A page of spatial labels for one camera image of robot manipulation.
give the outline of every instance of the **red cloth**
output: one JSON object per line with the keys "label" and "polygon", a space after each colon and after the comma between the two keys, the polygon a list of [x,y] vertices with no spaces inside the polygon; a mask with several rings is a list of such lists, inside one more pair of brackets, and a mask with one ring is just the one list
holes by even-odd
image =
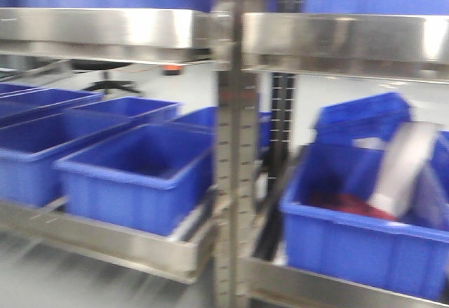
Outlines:
{"label": "red cloth", "polygon": [[335,196],[332,194],[314,193],[309,200],[309,205],[319,208],[328,208],[329,210],[353,213],[356,215],[397,221],[397,218],[393,215],[379,210],[378,208],[373,208],[362,199],[352,196],[351,194],[339,194],[338,196]]}

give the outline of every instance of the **metal upright post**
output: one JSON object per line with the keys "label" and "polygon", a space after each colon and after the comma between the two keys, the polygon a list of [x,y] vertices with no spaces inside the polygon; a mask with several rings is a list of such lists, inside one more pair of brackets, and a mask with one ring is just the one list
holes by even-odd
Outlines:
{"label": "metal upright post", "polygon": [[257,75],[242,72],[242,15],[261,11],[262,0],[217,0],[213,12],[218,82],[215,158],[219,233],[215,248],[215,295],[219,308],[247,305],[237,267],[255,217],[253,202],[257,150]]}

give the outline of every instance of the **stainless steel shelf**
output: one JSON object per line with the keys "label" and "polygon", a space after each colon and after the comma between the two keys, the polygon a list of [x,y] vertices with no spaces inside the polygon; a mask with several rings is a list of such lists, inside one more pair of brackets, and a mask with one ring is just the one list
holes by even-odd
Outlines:
{"label": "stainless steel shelf", "polygon": [[186,64],[210,57],[209,16],[150,8],[0,8],[0,54]]}
{"label": "stainless steel shelf", "polygon": [[449,305],[275,265],[255,257],[241,259],[249,296],[297,308],[437,308]]}
{"label": "stainless steel shelf", "polygon": [[449,16],[247,13],[246,69],[449,79]]}
{"label": "stainless steel shelf", "polygon": [[210,202],[193,210],[167,237],[55,210],[63,203],[59,199],[35,209],[0,201],[0,227],[41,238],[57,248],[182,283],[195,282],[213,254],[215,225],[210,219]]}

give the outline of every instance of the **metal shelving unit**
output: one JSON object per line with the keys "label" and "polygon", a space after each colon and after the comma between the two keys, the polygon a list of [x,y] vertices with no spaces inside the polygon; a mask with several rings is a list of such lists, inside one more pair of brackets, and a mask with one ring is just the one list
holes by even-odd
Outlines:
{"label": "metal shelving unit", "polygon": [[[197,209],[174,235],[75,218],[58,210],[63,201],[37,210],[0,202],[0,225],[185,283],[196,280],[215,244],[219,308],[248,307],[252,298],[285,307],[449,307],[276,264],[276,201],[288,168],[262,205],[254,192],[257,72],[447,81],[449,17],[248,13],[263,11],[264,0],[217,2],[211,14],[0,9],[1,54],[177,65],[213,59],[219,101],[215,203]],[[293,89],[293,76],[287,79],[282,87]],[[293,99],[286,92],[274,98]],[[282,119],[273,124],[287,133]]]}

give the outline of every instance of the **orange object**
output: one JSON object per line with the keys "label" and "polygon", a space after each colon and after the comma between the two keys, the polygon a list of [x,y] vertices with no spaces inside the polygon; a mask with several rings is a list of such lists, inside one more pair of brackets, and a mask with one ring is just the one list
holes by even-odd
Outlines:
{"label": "orange object", "polygon": [[182,69],[182,66],[179,65],[163,65],[162,66],[164,71],[180,71]]}

